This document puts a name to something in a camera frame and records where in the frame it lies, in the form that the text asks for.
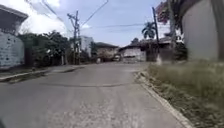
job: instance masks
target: cloud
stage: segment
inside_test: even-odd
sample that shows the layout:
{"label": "cloud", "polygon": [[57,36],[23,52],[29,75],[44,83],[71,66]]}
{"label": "cloud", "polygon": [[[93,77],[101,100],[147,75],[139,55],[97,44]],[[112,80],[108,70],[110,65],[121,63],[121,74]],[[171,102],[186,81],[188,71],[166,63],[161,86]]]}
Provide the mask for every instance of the cloud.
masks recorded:
{"label": "cloud", "polygon": [[58,32],[61,32],[62,34],[66,34],[65,25],[61,21],[57,20],[55,16],[50,15],[49,17],[51,18],[49,18],[45,15],[39,14],[36,10],[32,9],[30,5],[24,0],[0,0],[0,3],[29,15],[29,18],[22,24],[21,29],[25,28],[33,33],[47,33],[56,30]]}
{"label": "cloud", "polygon": [[60,7],[60,0],[46,0],[51,6]]}
{"label": "cloud", "polygon": [[91,28],[91,26],[89,26],[88,24],[84,24],[81,29],[88,29],[88,28]]}

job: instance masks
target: weeds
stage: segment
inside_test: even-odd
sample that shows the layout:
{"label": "weeds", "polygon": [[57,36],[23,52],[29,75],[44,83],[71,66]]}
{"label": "weeds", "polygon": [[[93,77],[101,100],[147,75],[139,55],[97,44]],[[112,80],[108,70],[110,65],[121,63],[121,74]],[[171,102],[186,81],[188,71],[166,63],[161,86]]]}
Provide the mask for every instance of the weeds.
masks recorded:
{"label": "weeds", "polygon": [[224,127],[224,65],[210,62],[150,65],[154,90],[197,128]]}

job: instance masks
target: white wall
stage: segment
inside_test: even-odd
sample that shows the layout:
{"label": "white wall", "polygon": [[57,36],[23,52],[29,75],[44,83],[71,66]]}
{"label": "white wall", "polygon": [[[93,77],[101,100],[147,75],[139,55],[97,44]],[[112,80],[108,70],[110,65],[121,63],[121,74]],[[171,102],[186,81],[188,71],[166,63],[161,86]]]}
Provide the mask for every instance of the white wall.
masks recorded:
{"label": "white wall", "polygon": [[0,32],[0,69],[8,69],[23,63],[23,42],[14,35]]}
{"label": "white wall", "polygon": [[140,48],[125,49],[122,57],[127,56],[135,56],[137,61],[146,61],[146,52],[141,51]]}
{"label": "white wall", "polygon": [[190,59],[218,59],[218,38],[210,0],[191,7],[182,20]]}
{"label": "white wall", "polygon": [[91,57],[91,42],[93,42],[92,37],[87,37],[87,36],[81,36],[81,49],[82,50],[87,50],[86,52],[89,54]]}

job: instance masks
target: asphalt road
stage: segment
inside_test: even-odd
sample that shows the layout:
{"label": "asphalt road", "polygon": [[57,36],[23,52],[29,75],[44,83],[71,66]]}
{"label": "asphalt road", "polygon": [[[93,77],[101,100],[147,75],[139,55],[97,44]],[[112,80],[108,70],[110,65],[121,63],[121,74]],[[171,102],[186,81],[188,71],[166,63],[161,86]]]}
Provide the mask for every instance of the asphalt road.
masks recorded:
{"label": "asphalt road", "polygon": [[6,128],[183,128],[135,83],[145,64],[90,65],[13,85],[0,84]]}

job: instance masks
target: building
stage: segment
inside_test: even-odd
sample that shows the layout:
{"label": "building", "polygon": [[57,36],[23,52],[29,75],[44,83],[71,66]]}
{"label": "building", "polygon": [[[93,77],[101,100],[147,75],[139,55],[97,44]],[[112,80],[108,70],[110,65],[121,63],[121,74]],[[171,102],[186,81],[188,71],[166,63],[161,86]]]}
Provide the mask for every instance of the building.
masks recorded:
{"label": "building", "polygon": [[94,42],[92,37],[81,36],[81,50],[86,51],[91,57],[91,43]]}
{"label": "building", "polygon": [[24,45],[16,36],[28,15],[0,5],[0,70],[24,63]]}
{"label": "building", "polygon": [[224,0],[179,0],[189,59],[224,60]]}
{"label": "building", "polygon": [[112,60],[114,56],[118,53],[119,49],[118,46],[102,42],[96,43],[96,47],[97,47],[97,57],[105,61]]}
{"label": "building", "polygon": [[124,62],[155,61],[158,52],[163,60],[171,60],[172,49],[170,44],[169,38],[161,38],[159,44],[155,40],[142,40],[120,48],[119,53]]}

